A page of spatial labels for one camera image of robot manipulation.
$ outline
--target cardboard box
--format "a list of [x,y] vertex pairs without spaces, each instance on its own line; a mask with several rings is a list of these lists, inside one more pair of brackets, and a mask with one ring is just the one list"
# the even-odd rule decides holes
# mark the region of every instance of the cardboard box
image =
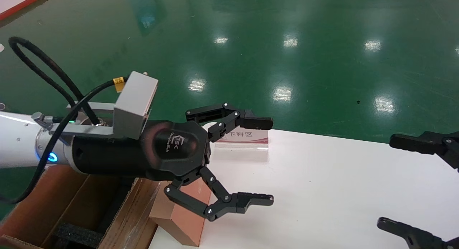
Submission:
[[[28,198],[2,222],[0,246],[53,249],[57,240],[53,232],[61,223],[96,231],[120,180],[78,174],[68,166],[49,168]],[[158,189],[158,182],[136,179],[98,248],[147,249],[156,231],[148,215]]]
[[[171,202],[164,193],[169,182],[161,182],[150,217],[183,245],[199,246],[204,218]],[[208,204],[211,191],[202,178],[180,188],[182,192]]]

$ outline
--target robotic arm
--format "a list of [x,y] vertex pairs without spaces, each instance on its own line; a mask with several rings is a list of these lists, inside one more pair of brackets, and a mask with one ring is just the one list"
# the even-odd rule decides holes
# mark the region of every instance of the robotic arm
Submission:
[[[389,145],[392,148],[419,152],[421,154],[437,154],[453,169],[459,167],[459,132],[442,134],[425,131],[418,137],[394,134]],[[459,237],[443,241],[432,233],[419,228],[381,217],[377,227],[405,239],[410,249],[454,249],[459,248]]]
[[[167,197],[210,221],[229,212],[245,213],[250,205],[272,205],[272,195],[246,192],[230,194],[207,168],[207,164],[210,163],[210,142],[218,141],[237,126],[269,130],[273,126],[273,120],[256,117],[251,110],[238,110],[228,103],[187,110],[187,122],[184,123],[148,120],[156,87],[156,79],[132,72],[115,104],[89,103],[94,112],[110,113],[113,118],[101,120],[100,125],[80,124],[81,117],[70,121],[53,152],[49,154],[48,161],[69,164],[75,171],[85,174],[172,181],[164,190]],[[1,158],[0,166],[3,167],[18,166],[18,162],[8,162],[8,159],[15,158],[12,151],[25,150],[30,154],[33,151],[37,156],[43,156],[43,148],[59,126],[59,123],[53,123],[53,117],[45,117],[39,112],[33,114],[30,120],[7,114],[0,115],[0,121],[11,122],[12,118],[16,119],[14,122],[22,130],[29,126],[34,128],[29,128],[27,138],[21,138],[24,139],[23,142],[8,141],[14,149],[1,152],[2,155],[8,155]],[[200,123],[214,120],[219,122],[208,131],[200,126]],[[11,131],[8,137],[15,138],[18,129]],[[38,160],[35,157],[34,161],[29,159],[24,162],[30,166],[33,162],[37,164]],[[179,190],[181,186],[200,177],[218,199],[212,205],[206,205]]]

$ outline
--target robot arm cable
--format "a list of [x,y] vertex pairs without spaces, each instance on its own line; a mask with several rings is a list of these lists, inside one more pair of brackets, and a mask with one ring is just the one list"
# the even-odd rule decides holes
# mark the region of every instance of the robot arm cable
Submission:
[[[18,44],[23,46],[24,48],[28,49],[38,58],[40,58],[47,66],[49,66],[61,79],[64,83],[69,87],[69,89],[73,92],[76,96],[77,100],[81,100],[83,98],[83,94],[74,84],[74,82],[68,77],[68,75],[60,68],[48,55],[46,55],[41,49],[39,49],[36,45],[33,45],[29,40],[23,39],[21,37],[10,37],[8,39],[10,47],[14,51],[14,53],[23,61],[32,71],[38,74],[44,81],[48,84],[53,86],[65,99],[69,102],[71,106],[75,105],[74,99],[55,81],[53,81],[49,76],[47,76],[43,71],[41,71],[32,61],[20,50]],[[91,120],[93,125],[97,125],[99,120],[95,115],[94,111],[89,107],[87,103],[85,103],[82,108],[85,110],[86,115]]]

